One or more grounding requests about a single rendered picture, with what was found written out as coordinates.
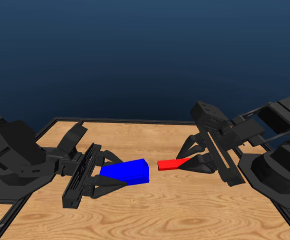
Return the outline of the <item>blue hollow block socket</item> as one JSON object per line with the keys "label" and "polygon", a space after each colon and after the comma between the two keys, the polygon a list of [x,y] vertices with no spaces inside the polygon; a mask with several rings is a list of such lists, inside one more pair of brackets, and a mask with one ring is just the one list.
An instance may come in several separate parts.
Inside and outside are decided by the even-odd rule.
{"label": "blue hollow block socket", "polygon": [[126,182],[128,186],[150,181],[149,165],[143,158],[103,166],[99,175]]}

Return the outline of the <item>thin red bar peg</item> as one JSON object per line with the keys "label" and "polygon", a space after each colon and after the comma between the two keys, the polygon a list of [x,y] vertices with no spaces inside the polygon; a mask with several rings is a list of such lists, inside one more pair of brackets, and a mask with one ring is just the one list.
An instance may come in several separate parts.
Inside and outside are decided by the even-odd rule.
{"label": "thin red bar peg", "polygon": [[188,160],[189,158],[159,160],[157,162],[158,170],[159,171],[176,170],[179,169],[179,167]]}

